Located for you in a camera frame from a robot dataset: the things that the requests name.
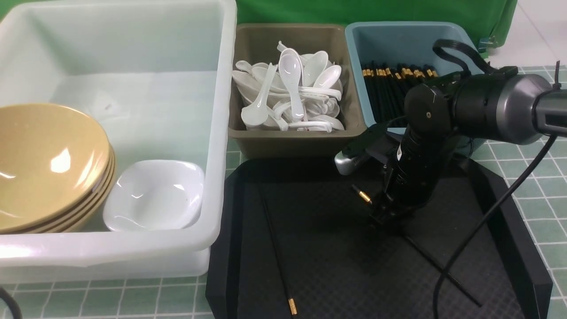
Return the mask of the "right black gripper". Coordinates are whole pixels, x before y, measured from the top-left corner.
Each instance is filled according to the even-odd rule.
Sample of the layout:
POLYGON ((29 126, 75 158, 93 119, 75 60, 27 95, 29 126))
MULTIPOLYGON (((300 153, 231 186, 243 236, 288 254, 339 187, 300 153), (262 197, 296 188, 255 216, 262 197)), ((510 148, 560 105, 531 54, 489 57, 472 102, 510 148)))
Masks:
POLYGON ((409 90, 404 107, 408 125, 373 198, 371 217, 378 224, 399 222, 427 204, 456 149, 450 93, 421 84, 409 90))

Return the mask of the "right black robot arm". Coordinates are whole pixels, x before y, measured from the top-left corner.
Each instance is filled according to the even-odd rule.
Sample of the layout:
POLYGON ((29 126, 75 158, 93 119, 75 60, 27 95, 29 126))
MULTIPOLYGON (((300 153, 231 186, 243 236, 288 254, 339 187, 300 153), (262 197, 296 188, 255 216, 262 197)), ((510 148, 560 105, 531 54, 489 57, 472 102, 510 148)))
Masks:
POLYGON ((373 198, 382 225, 429 202, 462 137, 526 145, 566 136, 566 91, 515 67, 432 79, 410 89, 404 107, 408 125, 373 198))

